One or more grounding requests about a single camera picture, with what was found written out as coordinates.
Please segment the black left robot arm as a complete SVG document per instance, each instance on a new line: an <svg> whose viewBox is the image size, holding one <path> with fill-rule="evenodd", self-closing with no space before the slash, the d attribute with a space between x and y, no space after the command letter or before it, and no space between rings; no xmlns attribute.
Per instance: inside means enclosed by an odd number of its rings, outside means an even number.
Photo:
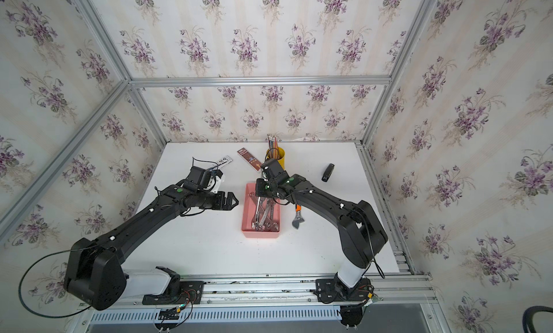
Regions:
<svg viewBox="0 0 553 333"><path fill-rule="evenodd" d="M168 268L124 271L123 263L166 223L186 217L191 208L228 212L239 204L232 192L200 189L184 181L157 192L145 209L96 239L81 238L67 252L63 290L102 311L119 299L144 295L176 296L180 276Z"/></svg>

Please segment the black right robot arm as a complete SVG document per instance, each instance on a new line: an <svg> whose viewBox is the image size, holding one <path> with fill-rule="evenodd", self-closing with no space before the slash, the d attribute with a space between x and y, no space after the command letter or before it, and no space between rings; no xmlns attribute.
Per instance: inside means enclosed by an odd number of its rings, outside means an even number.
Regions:
<svg viewBox="0 0 553 333"><path fill-rule="evenodd" d="M366 201L354 203L340 199L299 175L259 178L255 191L261 197L284 199L309 209L337 229L346 260L336 277L346 289L358 286L370 264L388 243L382 223Z"/></svg>

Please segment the long silver combination wrench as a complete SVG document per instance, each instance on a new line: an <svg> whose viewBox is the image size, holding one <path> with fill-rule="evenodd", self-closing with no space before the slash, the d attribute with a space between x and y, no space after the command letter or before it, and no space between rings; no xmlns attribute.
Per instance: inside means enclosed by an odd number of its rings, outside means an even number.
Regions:
<svg viewBox="0 0 553 333"><path fill-rule="evenodd" d="M277 202L274 199L259 198L254 193L249 193L249 198L255 205L252 228L258 232L279 232L279 223L275 218Z"/></svg>

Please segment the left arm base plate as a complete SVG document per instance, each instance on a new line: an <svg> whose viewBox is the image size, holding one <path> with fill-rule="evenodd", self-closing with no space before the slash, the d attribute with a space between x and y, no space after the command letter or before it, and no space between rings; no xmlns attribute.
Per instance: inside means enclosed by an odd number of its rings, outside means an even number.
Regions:
<svg viewBox="0 0 553 333"><path fill-rule="evenodd" d="M180 281L179 285L170 285L160 295L145 295L142 305L177 305L186 304L188 301L196 305L201 301L204 285L203 281Z"/></svg>

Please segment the orange handled adjustable wrench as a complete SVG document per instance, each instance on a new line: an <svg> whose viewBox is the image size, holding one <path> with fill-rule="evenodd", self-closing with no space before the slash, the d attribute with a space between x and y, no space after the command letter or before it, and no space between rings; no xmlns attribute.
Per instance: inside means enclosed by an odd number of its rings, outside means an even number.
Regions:
<svg viewBox="0 0 553 333"><path fill-rule="evenodd" d="M292 220L292 227L294 229L299 229L300 225L304 222L302 217L302 207L298 204L295 205L295 218Z"/></svg>

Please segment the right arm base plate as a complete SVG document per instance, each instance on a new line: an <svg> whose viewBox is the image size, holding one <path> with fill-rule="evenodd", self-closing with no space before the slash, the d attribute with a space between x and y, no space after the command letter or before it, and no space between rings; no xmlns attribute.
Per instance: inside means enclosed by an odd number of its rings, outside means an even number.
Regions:
<svg viewBox="0 0 553 333"><path fill-rule="evenodd" d="M324 304L336 301L365 302L373 297L374 286L367 278L362 278L353 288L347 287L338 278L321 278L315 281L313 293Z"/></svg>

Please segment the pink plastic storage box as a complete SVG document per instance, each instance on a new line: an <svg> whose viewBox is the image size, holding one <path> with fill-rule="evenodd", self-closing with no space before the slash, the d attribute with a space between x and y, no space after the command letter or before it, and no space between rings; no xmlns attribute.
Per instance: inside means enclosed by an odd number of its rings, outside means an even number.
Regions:
<svg viewBox="0 0 553 333"><path fill-rule="evenodd" d="M255 189L255 183L246 185L241 231L246 238L276 239L281 232L279 202L258 197Z"/></svg>

